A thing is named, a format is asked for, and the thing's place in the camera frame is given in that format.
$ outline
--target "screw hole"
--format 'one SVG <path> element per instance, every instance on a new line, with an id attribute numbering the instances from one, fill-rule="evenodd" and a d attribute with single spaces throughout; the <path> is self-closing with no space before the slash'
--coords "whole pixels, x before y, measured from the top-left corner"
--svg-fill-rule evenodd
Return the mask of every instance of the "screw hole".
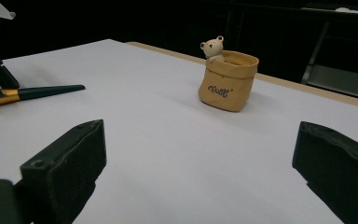
<path id="1" fill-rule="evenodd" d="M 31 163 L 32 166 L 35 166 L 35 167 L 41 167 L 43 165 L 43 161 L 41 160 L 38 160 L 38 161 L 33 161 Z"/>

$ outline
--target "bear toy in bag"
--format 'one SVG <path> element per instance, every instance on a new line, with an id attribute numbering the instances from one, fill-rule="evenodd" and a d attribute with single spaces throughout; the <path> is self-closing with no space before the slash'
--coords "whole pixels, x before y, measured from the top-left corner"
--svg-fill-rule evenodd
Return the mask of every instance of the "bear toy in bag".
<path id="1" fill-rule="evenodd" d="M 216 39 L 211 39 L 200 44 L 200 48 L 204 51 L 205 57 L 210 62 L 213 62 L 214 60 L 225 60 L 225 57 L 222 54 L 224 39 L 225 38 L 220 35 Z"/>
<path id="2" fill-rule="evenodd" d="M 241 52 L 224 50 L 223 40 L 220 35 L 200 44 L 207 60 L 199 97 L 206 105 L 239 112 L 250 96 L 258 59 Z"/>

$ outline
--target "table surface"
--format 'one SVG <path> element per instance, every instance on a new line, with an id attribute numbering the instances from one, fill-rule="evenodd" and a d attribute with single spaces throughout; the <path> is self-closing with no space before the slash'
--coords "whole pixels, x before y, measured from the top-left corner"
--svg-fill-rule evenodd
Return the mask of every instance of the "table surface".
<path id="1" fill-rule="evenodd" d="M 358 141 L 358 100 L 257 74 L 227 112 L 198 97 L 203 62 L 110 39 L 5 60 L 22 88 L 86 89 L 0 106 L 0 178 L 103 119 L 107 165 L 75 223 L 342 223 L 291 162 L 300 121 Z"/>

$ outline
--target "tan paper bag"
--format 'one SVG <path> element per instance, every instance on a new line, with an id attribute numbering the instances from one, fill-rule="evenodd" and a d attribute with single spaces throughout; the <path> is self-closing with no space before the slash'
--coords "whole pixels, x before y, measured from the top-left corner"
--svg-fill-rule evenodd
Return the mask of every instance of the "tan paper bag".
<path id="1" fill-rule="evenodd" d="M 199 97 L 207 105 L 239 112 L 248 100 L 259 60 L 248 54 L 223 50 L 225 61 L 206 61 Z"/>

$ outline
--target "wooden table edge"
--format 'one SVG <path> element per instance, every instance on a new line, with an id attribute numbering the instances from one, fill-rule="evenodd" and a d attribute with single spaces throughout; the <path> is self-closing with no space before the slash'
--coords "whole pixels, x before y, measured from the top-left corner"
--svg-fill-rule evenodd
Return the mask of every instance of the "wooden table edge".
<path id="1" fill-rule="evenodd" d="M 160 53 L 171 55 L 171 56 L 174 56 L 174 57 L 177 57 L 177 58 L 185 59 L 185 60 L 188 60 L 188 61 L 191 61 L 191 62 L 194 62 L 194 63 L 205 64 L 205 59 L 190 56 L 190 55 L 186 55 L 186 54 L 179 53 L 179 52 L 176 52 L 176 51 L 172 51 L 172 50 L 168 50 L 168 49 L 161 49 L 161 48 L 146 45 L 146 44 L 136 42 L 136 41 L 129 41 L 129 42 L 126 42 L 126 44 L 129 44 L 129 45 L 132 45 L 132 46 L 135 46 L 135 47 L 139 47 L 139 48 L 143 48 L 143 49 L 150 49 L 150 50 L 153 50 L 153 51 L 156 51 L 156 52 L 160 52 Z M 328 99 L 340 101 L 342 103 L 346 103 L 346 104 L 349 104 L 349 105 L 357 105 L 358 106 L 358 98 L 351 97 L 351 96 L 348 96 L 348 95 L 343 95 L 343 94 L 340 94 L 340 93 L 337 93 L 337 92 L 321 90 L 321 89 L 314 88 L 314 87 L 311 87 L 311 86 L 295 83 L 295 82 L 280 79 L 280 78 L 277 78 L 277 77 L 270 77 L 270 76 L 266 76 L 266 75 L 259 74 L 259 73 L 257 73 L 255 75 L 255 78 L 259 79 L 259 80 L 267 81 L 267 82 L 270 82 L 270 83 L 274 83 L 274 84 L 277 84 L 277 85 L 280 85 L 280 86 L 284 86 L 284 87 L 287 87 L 287 88 L 291 88 L 291 89 L 294 89 L 294 90 L 303 91 L 303 92 L 311 93 L 311 94 L 314 94 L 314 95 L 322 96 L 322 97 L 325 97 L 325 98 L 328 98 Z"/>

